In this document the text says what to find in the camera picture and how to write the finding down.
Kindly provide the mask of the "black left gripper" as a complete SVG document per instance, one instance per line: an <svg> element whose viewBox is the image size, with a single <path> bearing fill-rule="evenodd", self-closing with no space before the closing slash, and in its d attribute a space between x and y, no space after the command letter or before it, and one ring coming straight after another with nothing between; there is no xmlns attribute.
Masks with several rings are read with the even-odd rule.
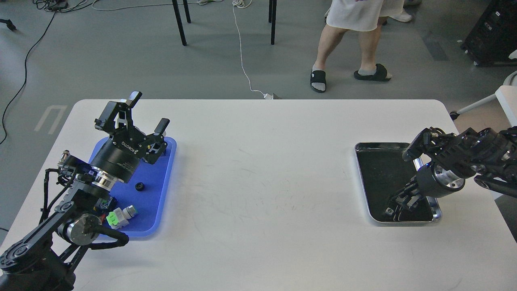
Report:
<svg viewBox="0 0 517 291"><path fill-rule="evenodd" d="M132 108L141 96L142 92L134 91L126 99L109 101L100 117L95 119L95 128L110 137L90 164L124 183L129 182L141 161L155 164L168 146L164 140L164 132L170 123L168 118L161 118L150 135L135 127Z"/></svg>

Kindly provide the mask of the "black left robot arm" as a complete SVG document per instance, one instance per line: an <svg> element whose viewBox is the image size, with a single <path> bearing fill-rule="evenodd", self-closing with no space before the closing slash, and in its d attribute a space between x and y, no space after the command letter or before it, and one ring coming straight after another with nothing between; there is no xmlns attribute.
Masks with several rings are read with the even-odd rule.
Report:
<svg viewBox="0 0 517 291"><path fill-rule="evenodd" d="M2 291L70 291L88 250L128 243L125 233L103 226L99 214L117 182L128 183L140 161L155 164L168 146L168 118L149 135L135 127L131 114L141 95L107 103L95 128L109 138L90 163L65 150L57 168L45 171L38 226L1 255Z"/></svg>

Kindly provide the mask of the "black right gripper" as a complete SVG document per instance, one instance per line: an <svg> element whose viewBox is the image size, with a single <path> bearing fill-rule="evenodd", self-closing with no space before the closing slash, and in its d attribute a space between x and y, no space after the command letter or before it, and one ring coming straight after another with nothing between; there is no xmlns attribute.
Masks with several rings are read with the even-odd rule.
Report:
<svg viewBox="0 0 517 291"><path fill-rule="evenodd" d="M408 182L386 202L383 219L389 222L418 221L418 196L441 198L458 192L465 186L465 179L439 164L425 164L416 173L415 180Z"/></svg>

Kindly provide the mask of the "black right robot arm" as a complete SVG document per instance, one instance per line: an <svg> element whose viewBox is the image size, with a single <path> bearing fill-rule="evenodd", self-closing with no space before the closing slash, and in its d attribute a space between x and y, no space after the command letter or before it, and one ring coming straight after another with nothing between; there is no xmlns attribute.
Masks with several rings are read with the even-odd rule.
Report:
<svg viewBox="0 0 517 291"><path fill-rule="evenodd" d="M421 155L430 157L430 162L390 196L385 217L399 221L403 212L414 211L425 197L458 192L470 177L483 188L516 197L516 127L500 132L468 128L459 135L426 128L404 150L402 158L412 161Z"/></svg>

